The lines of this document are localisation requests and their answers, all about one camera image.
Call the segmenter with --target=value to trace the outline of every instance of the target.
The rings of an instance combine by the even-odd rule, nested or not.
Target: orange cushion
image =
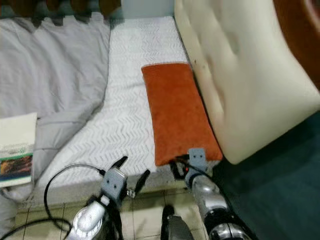
[[[142,73],[152,116],[155,164],[168,164],[190,148],[204,148],[208,160],[221,160],[223,154],[189,65],[148,65]]]

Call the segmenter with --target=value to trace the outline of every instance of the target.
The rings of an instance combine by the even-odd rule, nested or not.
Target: book cover
[[[37,114],[0,119],[0,188],[32,180]]]

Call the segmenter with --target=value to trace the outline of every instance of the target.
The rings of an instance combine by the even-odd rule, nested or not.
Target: gray comforter
[[[14,226],[16,202],[102,103],[109,39],[99,13],[88,24],[69,16],[63,26],[45,19],[39,28],[28,19],[0,20],[0,118],[38,114],[33,183],[1,190],[0,236]]]

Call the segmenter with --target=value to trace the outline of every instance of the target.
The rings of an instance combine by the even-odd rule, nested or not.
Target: beige headboard
[[[233,164],[320,109],[272,0],[176,0],[175,20],[214,133]]]

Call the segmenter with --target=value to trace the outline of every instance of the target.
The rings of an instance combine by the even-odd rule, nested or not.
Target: black cable
[[[89,168],[89,169],[94,169],[97,170],[102,176],[105,175],[106,171],[103,169],[99,169],[95,166],[89,165],[89,164],[85,164],[85,163],[75,163],[75,164],[71,164],[66,166],[64,169],[60,170],[58,173],[56,173],[51,179],[50,181],[47,183],[45,190],[44,190],[44,196],[43,196],[43,202],[44,202],[44,208],[46,211],[46,214],[48,215],[48,219],[51,219],[53,224],[60,230],[62,230],[63,232],[67,232],[66,236],[68,236],[68,234],[70,233],[71,229],[72,229],[72,224],[65,220],[64,222],[69,226],[69,230],[65,230],[62,225],[60,226],[57,221],[55,220],[55,218],[52,216],[49,207],[48,207],[48,201],[47,201],[47,196],[48,196],[48,190],[50,187],[51,182],[60,174],[62,174],[64,171],[68,170],[68,169],[72,169],[72,168],[78,168],[78,167],[83,167],[83,168]]]
[[[212,177],[209,174],[207,174],[205,171],[202,171],[201,169],[197,168],[196,166],[193,166],[193,165],[191,165],[191,164],[189,164],[189,163],[187,163],[184,160],[179,159],[179,158],[176,158],[174,161],[178,162],[178,163],[181,163],[181,164],[185,165],[186,167],[188,167],[190,169],[194,169],[197,172],[199,172],[200,174],[202,174],[202,175],[206,176],[207,178],[209,178],[210,180],[212,180]]]
[[[0,240],[5,240],[7,237],[10,237],[11,235],[13,235],[14,233],[22,230],[22,229],[25,229],[26,227],[30,227],[30,226],[33,226],[33,225],[36,225],[36,224],[41,224],[41,223],[45,223],[45,222],[52,222],[52,221],[55,221],[55,222],[62,222],[62,223],[69,223],[66,219],[64,218],[60,218],[60,217],[52,217],[52,218],[41,218],[41,219],[38,219],[38,220],[34,220],[34,221],[30,221],[30,222],[27,222],[26,224],[23,224],[21,226],[18,226],[16,227],[15,229],[13,229],[12,231],[6,233],[5,235],[3,235]]]

